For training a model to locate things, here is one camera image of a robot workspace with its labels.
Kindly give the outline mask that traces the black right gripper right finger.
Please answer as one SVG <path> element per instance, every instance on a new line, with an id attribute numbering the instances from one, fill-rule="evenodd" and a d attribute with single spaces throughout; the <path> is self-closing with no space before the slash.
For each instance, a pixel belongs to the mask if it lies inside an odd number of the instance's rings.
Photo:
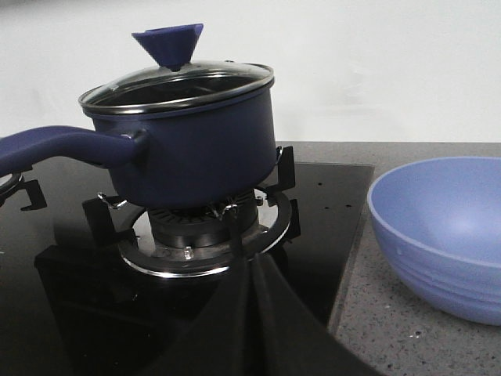
<path id="1" fill-rule="evenodd" d="M 266 375 L 378 375 L 337 342 L 296 296 L 272 256 L 255 255 L 251 276 Z"/>

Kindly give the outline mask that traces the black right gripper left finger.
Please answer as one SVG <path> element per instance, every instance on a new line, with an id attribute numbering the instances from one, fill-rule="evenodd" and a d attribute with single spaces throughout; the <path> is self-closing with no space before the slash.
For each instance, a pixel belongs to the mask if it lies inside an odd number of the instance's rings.
<path id="1" fill-rule="evenodd" d="M 147 375 L 245 375 L 246 318 L 251 283 L 247 260 L 228 274 L 189 330 L 148 368 Z"/>

